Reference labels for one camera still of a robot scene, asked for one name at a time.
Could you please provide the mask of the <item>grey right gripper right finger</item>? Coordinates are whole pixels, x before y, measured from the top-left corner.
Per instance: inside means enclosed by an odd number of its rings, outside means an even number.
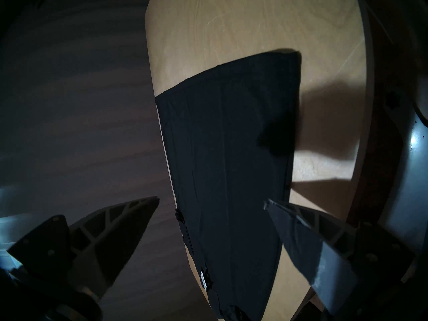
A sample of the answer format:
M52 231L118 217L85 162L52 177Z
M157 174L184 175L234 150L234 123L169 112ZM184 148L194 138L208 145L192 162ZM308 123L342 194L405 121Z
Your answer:
M264 209L324 315L380 315L415 257L376 223L353 227L326 212L271 199Z

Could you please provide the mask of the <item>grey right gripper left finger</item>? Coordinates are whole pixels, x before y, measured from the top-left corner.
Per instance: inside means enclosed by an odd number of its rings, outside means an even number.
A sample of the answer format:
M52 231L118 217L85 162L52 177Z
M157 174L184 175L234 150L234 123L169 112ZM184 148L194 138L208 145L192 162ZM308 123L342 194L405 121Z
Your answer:
M158 208L157 196L108 206L68 225L54 215L7 250L29 275L102 298L135 252Z

